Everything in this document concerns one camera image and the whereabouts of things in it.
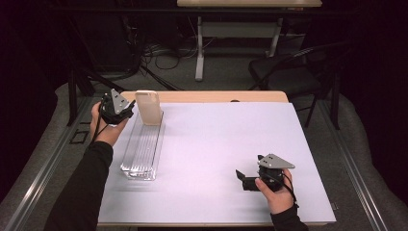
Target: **hand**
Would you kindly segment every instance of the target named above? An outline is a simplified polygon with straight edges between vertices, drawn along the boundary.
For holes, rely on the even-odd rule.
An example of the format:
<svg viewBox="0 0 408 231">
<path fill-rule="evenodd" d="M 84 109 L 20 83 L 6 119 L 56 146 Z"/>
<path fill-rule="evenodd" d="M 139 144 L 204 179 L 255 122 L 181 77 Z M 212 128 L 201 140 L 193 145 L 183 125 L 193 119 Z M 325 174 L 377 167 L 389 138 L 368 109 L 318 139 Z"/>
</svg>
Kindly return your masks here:
<svg viewBox="0 0 408 231">
<path fill-rule="evenodd" d="M 287 169 L 283 169 L 283 172 L 288 178 L 292 181 L 292 175 Z M 287 177 L 284 177 L 284 184 L 292 189 L 291 182 Z M 280 191 L 274 192 L 268 188 L 261 179 L 255 179 L 255 184 L 262 194 L 267 198 L 268 206 L 270 212 L 275 215 L 282 213 L 293 206 L 293 197 L 291 193 L 285 188 L 282 187 Z"/>
<path fill-rule="evenodd" d="M 92 121 L 90 122 L 90 137 L 91 138 L 93 138 L 93 136 L 95 134 L 96 125 L 98 123 L 100 104 L 101 104 L 101 102 L 98 102 L 95 105 L 93 105 L 93 107 L 92 107 L 92 111 L 91 111 Z M 104 142 L 110 144 L 111 146 L 114 146 L 117 139 L 119 138 L 120 133 L 125 128 L 125 125 L 126 125 L 128 120 L 129 120 L 129 118 L 126 118 L 123 121 L 121 121 L 119 124 L 117 124 L 117 126 L 113 127 L 113 126 L 110 126 L 110 125 L 107 126 L 106 122 L 103 120 L 103 118 L 101 118 L 100 119 L 100 124 L 99 124 L 99 129 L 96 132 L 96 134 L 98 134 L 99 131 L 101 131 L 103 128 L 105 128 L 105 126 L 107 126 L 107 127 L 96 137 L 95 141 L 104 141 Z"/>
</svg>

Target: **person's right hand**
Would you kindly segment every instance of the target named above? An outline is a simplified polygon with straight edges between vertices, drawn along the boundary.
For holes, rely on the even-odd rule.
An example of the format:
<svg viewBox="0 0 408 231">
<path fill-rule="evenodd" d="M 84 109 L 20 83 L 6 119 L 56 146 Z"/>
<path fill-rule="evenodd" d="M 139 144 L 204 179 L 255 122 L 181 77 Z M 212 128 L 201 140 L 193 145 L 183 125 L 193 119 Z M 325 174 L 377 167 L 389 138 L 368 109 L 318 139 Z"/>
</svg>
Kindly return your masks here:
<svg viewBox="0 0 408 231">
<path fill-rule="evenodd" d="M 291 173 L 287 169 L 283 169 L 283 172 L 292 181 Z M 291 182 L 288 178 L 284 177 L 284 184 L 292 189 Z M 274 192 L 260 178 L 255 179 L 255 184 L 267 198 L 270 212 L 273 215 L 282 213 L 292 208 L 293 197 L 285 187 L 282 187 L 280 191 Z"/>
</svg>

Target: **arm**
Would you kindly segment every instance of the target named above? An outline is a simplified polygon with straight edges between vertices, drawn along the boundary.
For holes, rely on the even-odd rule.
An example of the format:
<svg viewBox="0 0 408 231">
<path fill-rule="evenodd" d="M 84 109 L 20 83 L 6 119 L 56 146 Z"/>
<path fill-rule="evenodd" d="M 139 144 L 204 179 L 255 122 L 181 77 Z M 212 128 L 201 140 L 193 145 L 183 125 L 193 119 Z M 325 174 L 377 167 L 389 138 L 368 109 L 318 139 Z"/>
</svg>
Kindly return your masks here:
<svg viewBox="0 0 408 231">
<path fill-rule="evenodd" d="M 107 126 L 103 119 L 99 119 L 99 105 L 97 103 L 92 108 L 90 135 L 95 136 L 96 124 L 99 123 L 100 129 L 57 198 L 44 230 L 96 230 L 113 160 L 113 145 L 127 122 L 126 119 L 116 127 Z"/>
<path fill-rule="evenodd" d="M 285 177 L 284 184 L 290 189 L 292 188 L 292 175 L 284 169 Z M 278 192 L 273 192 L 259 178 L 255 180 L 255 184 L 262 194 L 267 198 L 270 210 L 270 217 L 276 230 L 279 231 L 304 231 L 309 230 L 308 227 L 300 221 L 297 215 L 297 208 L 293 203 L 291 193 L 286 189 Z"/>
</svg>

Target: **person's left hand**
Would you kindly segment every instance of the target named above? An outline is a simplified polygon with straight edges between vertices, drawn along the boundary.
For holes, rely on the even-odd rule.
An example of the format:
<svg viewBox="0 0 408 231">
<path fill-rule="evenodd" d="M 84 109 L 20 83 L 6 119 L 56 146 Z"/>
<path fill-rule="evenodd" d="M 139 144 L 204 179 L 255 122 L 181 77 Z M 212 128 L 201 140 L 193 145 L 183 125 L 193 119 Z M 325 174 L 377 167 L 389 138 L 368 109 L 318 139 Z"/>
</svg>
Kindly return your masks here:
<svg viewBox="0 0 408 231">
<path fill-rule="evenodd" d="M 99 107 L 101 102 L 96 103 L 92 107 L 92 121 L 90 122 L 90 137 L 93 138 L 95 134 L 98 134 L 105 126 L 107 126 L 106 122 L 103 118 L 100 119 L 99 129 L 95 132 L 96 125 L 99 118 Z M 104 141 L 108 143 L 110 146 L 114 146 L 117 139 L 119 138 L 120 133 L 126 126 L 127 121 L 129 118 L 124 119 L 121 121 L 117 126 L 113 127 L 108 125 L 95 139 L 95 141 Z"/>
</svg>

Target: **wooden table edge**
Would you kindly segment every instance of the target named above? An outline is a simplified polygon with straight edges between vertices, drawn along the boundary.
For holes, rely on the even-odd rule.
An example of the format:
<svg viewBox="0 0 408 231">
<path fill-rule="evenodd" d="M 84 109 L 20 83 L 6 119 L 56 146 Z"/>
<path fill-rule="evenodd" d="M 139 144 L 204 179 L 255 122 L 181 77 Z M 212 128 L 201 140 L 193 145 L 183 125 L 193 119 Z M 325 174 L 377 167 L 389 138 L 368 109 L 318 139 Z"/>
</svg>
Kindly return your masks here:
<svg viewBox="0 0 408 231">
<path fill-rule="evenodd" d="M 289 102 L 286 93 L 278 90 L 158 90 L 157 93 L 162 103 Z M 135 91 L 124 91 L 121 95 L 129 101 L 135 99 Z"/>
</svg>

